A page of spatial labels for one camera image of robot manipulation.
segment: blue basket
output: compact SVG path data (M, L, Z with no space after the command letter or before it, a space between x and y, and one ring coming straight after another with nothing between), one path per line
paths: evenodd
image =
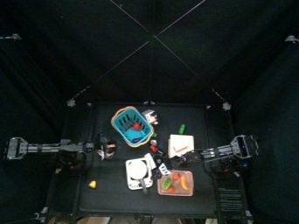
M133 129L134 123L140 124L140 130ZM110 119L110 124L130 147L138 147L145 144L154 133L152 125L137 112L136 108L130 106L121 108L116 112Z

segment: green vegetable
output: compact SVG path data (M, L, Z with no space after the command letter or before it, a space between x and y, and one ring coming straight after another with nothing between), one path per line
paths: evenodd
M173 183L173 179L172 178L165 178L163 180L163 189L167 190L171 187L172 183Z

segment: black table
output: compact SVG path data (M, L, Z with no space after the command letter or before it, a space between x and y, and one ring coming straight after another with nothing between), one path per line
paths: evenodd
M228 144L233 137L229 112L221 106L200 105L133 105L138 112L154 110L159 124L153 126L159 147L167 152L168 138L177 134L180 125L185 124L184 135L193 136L195 149L205 149ZM118 150L110 160L100 159L93 152L89 171L80 177L61 172L54 177L50 189L49 208L52 213L82 216L164 216L180 218L212 218L216 216L216 200L209 175L201 163L181 164L176 170L192 172L193 194L191 197L164 196L157 193L156 181L148 188L148 194L126 187L125 161L141 158L148 145L130 148L110 125L110 117L128 105L92 103L69 109L64 124L62 138L73 142L92 140L104 132L106 137L118 141ZM97 181L96 189L89 188L89 181Z

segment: paper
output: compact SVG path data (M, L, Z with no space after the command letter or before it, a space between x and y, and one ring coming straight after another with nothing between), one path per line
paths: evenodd
M171 135L168 139L168 157L180 157L188 151L193 151L193 136Z

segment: black backdrop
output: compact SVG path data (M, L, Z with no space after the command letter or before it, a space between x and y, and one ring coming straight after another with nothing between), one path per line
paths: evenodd
M263 139L264 156L247 176L252 211L297 221L297 45L284 42L299 32L297 12L295 0L2 0L0 37L22 39L0 39L1 144L13 136L57 142L73 97L228 101L236 133ZM34 166L36 178L12 181L0 164L1 217L42 207L46 181L36 179L48 179L48 170ZM13 174L30 169L22 163ZM38 190L22 192L30 187Z

